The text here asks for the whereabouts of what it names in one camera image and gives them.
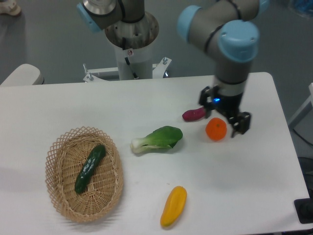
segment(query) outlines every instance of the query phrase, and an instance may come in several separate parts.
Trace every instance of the metal bracket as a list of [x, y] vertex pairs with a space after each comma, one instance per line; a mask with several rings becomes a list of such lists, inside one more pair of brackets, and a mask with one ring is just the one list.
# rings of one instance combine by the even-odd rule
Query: metal bracket
[[[164, 57], [159, 64], [153, 64], [153, 77], [152, 78], [164, 78], [169, 77], [167, 68], [171, 64], [170, 58]], [[88, 70], [86, 64], [83, 64], [85, 77], [84, 82], [99, 82], [99, 81], [110, 81], [110, 77], [118, 76], [118, 68], [105, 68], [105, 69], [93, 69]]]

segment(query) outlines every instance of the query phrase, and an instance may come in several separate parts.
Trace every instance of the wicker basket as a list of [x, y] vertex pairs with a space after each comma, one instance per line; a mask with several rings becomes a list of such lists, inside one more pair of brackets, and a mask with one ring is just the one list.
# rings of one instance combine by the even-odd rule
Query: wicker basket
[[[82, 194], [76, 194], [76, 177], [91, 150], [106, 147], [94, 175]], [[46, 158], [46, 184], [54, 208], [75, 222], [93, 221], [107, 214], [118, 202], [123, 189], [123, 170], [118, 151], [104, 132], [90, 127], [72, 129], [61, 135]]]

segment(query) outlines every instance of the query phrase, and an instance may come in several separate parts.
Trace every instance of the gray floor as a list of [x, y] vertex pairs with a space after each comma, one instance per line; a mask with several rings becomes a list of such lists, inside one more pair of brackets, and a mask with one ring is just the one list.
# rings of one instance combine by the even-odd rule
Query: gray floor
[[[89, 69], [115, 67], [113, 48], [104, 33], [92, 34], [76, 11], [80, 0], [18, 0], [23, 14], [0, 16], [0, 83], [19, 65], [40, 69], [48, 84], [82, 82], [82, 64]], [[212, 75], [214, 63], [185, 44], [176, 33], [180, 12], [191, 4], [210, 6], [214, 0], [146, 0], [146, 10], [160, 25], [154, 63], [173, 60], [170, 75]], [[272, 0], [267, 12], [253, 22], [261, 33], [259, 55], [252, 72], [270, 73], [286, 119], [309, 96], [313, 82], [313, 19], [302, 18], [287, 8], [287, 0]], [[313, 112], [297, 130], [313, 142]], [[313, 157], [313, 149], [292, 134], [298, 156]]]

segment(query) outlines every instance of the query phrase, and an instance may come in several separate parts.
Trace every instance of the black cable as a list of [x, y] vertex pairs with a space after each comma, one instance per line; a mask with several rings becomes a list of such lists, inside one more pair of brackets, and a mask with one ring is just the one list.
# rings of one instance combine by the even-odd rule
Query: black cable
[[313, 143], [307, 141], [305, 138], [303, 138], [294, 128], [293, 128], [293, 132], [300, 138], [302, 139], [305, 143], [307, 143], [309, 146], [313, 147]]

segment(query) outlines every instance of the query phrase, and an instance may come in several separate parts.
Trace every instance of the bok choy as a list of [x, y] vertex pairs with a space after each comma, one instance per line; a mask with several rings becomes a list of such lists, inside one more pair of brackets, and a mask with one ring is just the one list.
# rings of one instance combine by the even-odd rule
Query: bok choy
[[145, 150], [164, 148], [173, 148], [182, 138], [182, 131], [172, 126], [163, 126], [143, 138], [133, 139], [131, 149], [134, 153], [140, 153]]

